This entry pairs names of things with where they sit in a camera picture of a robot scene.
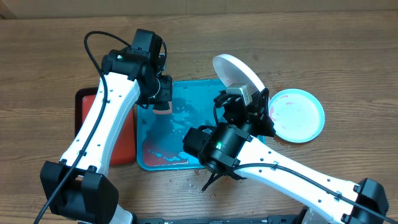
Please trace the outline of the red sponge with dark back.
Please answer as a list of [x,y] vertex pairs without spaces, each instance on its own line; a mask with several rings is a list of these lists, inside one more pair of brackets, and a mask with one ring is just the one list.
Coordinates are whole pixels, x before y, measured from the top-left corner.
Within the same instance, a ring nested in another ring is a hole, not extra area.
[[161,102],[157,103],[153,106],[152,109],[154,114],[172,114],[173,113],[173,107],[172,107],[172,102]]

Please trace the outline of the white plate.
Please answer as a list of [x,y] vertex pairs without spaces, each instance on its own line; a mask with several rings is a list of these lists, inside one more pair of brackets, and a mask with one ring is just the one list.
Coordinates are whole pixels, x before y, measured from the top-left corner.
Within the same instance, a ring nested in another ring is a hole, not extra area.
[[248,92],[251,95],[265,89],[263,82],[254,71],[240,59],[232,55],[217,55],[213,58],[212,63],[215,73],[225,87],[229,87],[236,83],[242,83],[247,86]]

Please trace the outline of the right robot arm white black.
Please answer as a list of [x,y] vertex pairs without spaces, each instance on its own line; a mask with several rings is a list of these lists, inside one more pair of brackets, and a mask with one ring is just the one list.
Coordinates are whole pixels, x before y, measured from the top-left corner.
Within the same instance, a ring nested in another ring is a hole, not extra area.
[[270,96],[264,87],[232,84],[214,100],[224,122],[189,130],[185,152],[217,180],[229,176],[266,184],[303,203],[325,223],[384,223],[389,204],[381,184],[359,183],[315,171],[271,149],[261,136],[295,143],[317,137],[325,123],[321,103],[310,93],[288,89]]

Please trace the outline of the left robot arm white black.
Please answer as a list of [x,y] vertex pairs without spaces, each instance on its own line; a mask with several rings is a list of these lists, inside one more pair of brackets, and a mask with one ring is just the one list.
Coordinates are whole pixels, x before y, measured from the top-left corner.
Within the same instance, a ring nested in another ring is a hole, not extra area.
[[126,47],[103,57],[94,102],[78,134],[58,162],[40,171],[47,201],[45,211],[81,223],[134,223],[136,217],[119,204],[119,191],[108,179],[114,145],[134,105],[160,105],[166,110],[172,78],[163,76],[167,54]]

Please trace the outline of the light blue plate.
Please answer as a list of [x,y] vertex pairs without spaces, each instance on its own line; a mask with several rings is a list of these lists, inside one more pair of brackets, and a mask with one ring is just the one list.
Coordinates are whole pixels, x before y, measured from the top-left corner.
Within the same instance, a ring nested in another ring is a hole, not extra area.
[[315,139],[325,125],[322,104],[311,93],[300,89],[276,93],[269,103],[269,115],[276,135],[292,143]]

